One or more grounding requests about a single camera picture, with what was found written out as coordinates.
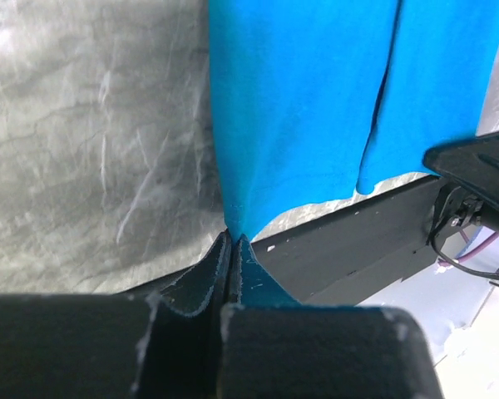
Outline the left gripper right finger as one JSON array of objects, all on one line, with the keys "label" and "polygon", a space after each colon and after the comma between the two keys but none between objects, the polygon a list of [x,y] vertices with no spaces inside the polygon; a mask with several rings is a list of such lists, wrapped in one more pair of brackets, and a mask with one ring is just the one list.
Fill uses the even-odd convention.
[{"label": "left gripper right finger", "polygon": [[221,309],[221,398],[439,398],[423,331],[400,308],[316,307],[293,299],[247,238]]}]

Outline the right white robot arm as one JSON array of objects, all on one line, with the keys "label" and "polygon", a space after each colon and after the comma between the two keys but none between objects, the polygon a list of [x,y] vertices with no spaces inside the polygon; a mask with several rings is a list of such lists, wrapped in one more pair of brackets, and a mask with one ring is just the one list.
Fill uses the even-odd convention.
[{"label": "right white robot arm", "polygon": [[499,233],[499,131],[435,146],[422,162],[447,181],[435,201],[433,233],[454,219]]}]

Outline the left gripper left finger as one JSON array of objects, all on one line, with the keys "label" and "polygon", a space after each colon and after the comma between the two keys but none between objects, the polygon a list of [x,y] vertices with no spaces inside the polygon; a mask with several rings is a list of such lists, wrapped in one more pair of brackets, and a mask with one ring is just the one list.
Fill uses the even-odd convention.
[{"label": "left gripper left finger", "polygon": [[117,294],[0,295],[0,398],[203,398],[215,384],[231,241]]}]

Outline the blue t shirt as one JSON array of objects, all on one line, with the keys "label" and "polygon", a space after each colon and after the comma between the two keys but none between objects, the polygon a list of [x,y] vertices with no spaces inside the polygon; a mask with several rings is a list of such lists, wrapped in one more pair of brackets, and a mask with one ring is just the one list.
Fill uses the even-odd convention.
[{"label": "blue t shirt", "polygon": [[424,172],[477,132],[498,1],[212,1],[210,96],[225,224]]}]

